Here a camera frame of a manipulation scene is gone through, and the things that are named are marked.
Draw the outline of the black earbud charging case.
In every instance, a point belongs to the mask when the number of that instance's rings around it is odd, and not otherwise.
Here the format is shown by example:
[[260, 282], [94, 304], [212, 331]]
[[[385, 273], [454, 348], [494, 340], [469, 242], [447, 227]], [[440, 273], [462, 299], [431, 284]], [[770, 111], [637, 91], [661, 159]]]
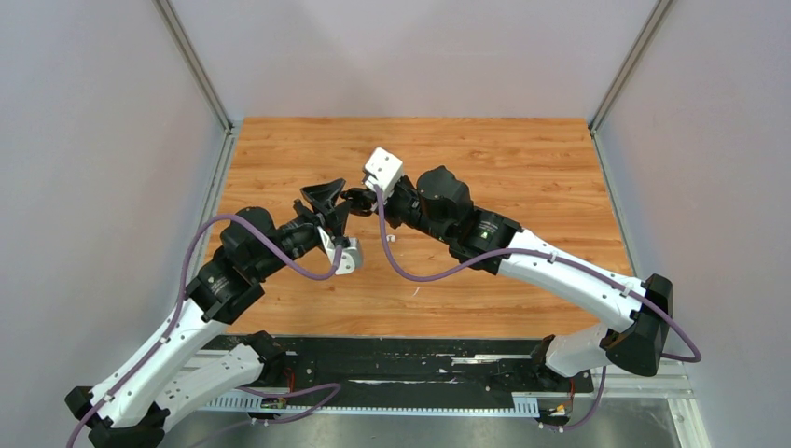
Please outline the black earbud charging case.
[[364, 188], [350, 188], [340, 194], [350, 205], [350, 213], [359, 217], [369, 217], [374, 213], [377, 195], [374, 191]]

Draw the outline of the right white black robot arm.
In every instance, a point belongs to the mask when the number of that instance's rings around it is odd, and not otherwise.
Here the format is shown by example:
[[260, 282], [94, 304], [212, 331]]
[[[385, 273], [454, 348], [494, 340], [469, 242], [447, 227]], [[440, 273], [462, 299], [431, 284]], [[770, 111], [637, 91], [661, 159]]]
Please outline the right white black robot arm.
[[406, 225], [447, 245], [460, 268], [521, 280], [598, 317], [574, 334], [549, 335], [532, 352], [533, 377], [556, 389], [581, 371], [615, 365], [657, 374], [670, 330], [673, 284], [613, 273], [545, 242], [508, 217], [474, 204], [468, 185], [445, 166], [405, 175], [391, 190], [368, 182], [342, 193], [358, 216], [378, 214], [383, 226]]

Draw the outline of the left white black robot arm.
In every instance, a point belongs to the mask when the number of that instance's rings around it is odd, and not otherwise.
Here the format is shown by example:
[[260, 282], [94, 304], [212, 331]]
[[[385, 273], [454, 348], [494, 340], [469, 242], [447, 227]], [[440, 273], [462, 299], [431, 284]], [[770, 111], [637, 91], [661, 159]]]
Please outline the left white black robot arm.
[[356, 242], [345, 234], [350, 205], [343, 179], [305, 187], [295, 217], [276, 226], [261, 207], [224, 215], [220, 247], [193, 278], [159, 329], [113, 374], [70, 391], [66, 405], [96, 447], [155, 447], [185, 416], [227, 391], [284, 381], [285, 351], [260, 331], [195, 371], [186, 364], [263, 297], [264, 281], [313, 249], [330, 274], [352, 271]]

